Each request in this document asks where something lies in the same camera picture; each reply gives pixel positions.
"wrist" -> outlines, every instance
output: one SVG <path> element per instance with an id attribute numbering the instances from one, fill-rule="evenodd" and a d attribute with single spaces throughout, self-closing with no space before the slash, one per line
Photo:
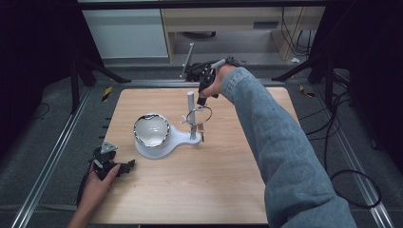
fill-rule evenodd
<path id="1" fill-rule="evenodd" d="M 235 69 L 236 66 L 224 64 L 218 68 L 218 74 L 222 75 L 223 77 L 226 76 L 230 71 Z"/>

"finger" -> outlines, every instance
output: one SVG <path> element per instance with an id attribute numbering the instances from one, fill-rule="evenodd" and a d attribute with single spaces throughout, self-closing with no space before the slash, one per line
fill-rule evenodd
<path id="1" fill-rule="evenodd" d="M 214 94 L 215 93 L 214 93 L 214 83 L 213 83 L 211 86 L 205 88 L 204 90 L 202 90 L 200 92 L 200 97 L 201 98 L 208 98 L 210 96 L 213 96 Z"/>
<path id="2" fill-rule="evenodd" d="M 116 177 L 116 175 L 118 174 L 120 167 L 121 167 L 121 165 L 117 164 L 117 165 L 115 165 L 115 167 L 113 167 L 111 170 L 109 170 L 109 173 L 107 173 L 103 182 L 110 184 L 113 181 L 113 179 Z"/>

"wooden table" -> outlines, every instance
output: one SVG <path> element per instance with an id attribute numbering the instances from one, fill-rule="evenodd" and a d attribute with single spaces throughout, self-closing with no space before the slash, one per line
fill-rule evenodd
<path id="1" fill-rule="evenodd" d="M 270 87 L 276 100 L 297 120 L 288 92 Z M 265 224 L 258 167 L 235 108 L 225 98 L 209 98 L 213 117 L 204 125 L 205 142 L 184 145 L 162 160 L 149 160 L 135 147 L 133 125 L 143 114 L 164 115 L 181 131 L 188 91 L 196 88 L 126 89 L 117 103 L 106 141 L 119 147 L 115 162 L 136 164 L 115 179 L 92 223 Z"/>

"white lamp base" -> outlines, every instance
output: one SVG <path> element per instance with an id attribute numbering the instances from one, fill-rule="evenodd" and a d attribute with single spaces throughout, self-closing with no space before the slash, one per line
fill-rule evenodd
<path id="1" fill-rule="evenodd" d="M 151 160 L 163 159 L 172 153 L 176 147 L 180 145 L 197 145 L 201 142 L 202 136 L 196 133 L 196 139 L 190 139 L 190 132 L 181 132 L 174 125 L 170 125 L 169 137 L 165 143 L 157 147 L 147 147 L 137 140 L 135 141 L 136 149 L 141 155 Z"/>

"denim sleeve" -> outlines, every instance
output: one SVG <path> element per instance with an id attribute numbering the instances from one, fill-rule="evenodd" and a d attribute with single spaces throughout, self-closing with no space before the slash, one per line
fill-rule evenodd
<path id="1" fill-rule="evenodd" d="M 270 227 L 356 227 L 300 126 L 249 71 L 232 70 L 221 94 L 237 110 L 265 183 Z"/>

